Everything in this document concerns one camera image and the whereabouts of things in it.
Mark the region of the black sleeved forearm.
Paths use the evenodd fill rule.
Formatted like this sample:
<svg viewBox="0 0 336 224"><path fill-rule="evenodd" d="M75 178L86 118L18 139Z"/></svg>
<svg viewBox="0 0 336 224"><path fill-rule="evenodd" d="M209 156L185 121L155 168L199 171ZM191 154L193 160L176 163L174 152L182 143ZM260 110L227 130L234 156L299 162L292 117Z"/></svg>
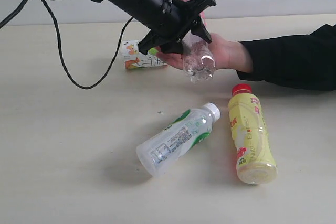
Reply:
<svg viewBox="0 0 336 224"><path fill-rule="evenodd" d="M251 73L238 71L247 81L266 81L282 87L335 90L335 26L325 24L306 35L244 41L251 56Z"/></svg>

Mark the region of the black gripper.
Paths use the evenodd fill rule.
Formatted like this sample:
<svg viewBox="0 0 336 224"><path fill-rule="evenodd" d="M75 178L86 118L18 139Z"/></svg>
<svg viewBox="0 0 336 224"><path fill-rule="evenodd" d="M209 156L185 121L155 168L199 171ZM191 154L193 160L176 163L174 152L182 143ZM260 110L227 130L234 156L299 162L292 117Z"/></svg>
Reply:
<svg viewBox="0 0 336 224"><path fill-rule="evenodd" d="M216 6L216 0L109 0L146 26L150 32L138 43L139 52L147 54L159 47L165 54L183 54L180 40L188 33L187 21Z"/></svg>

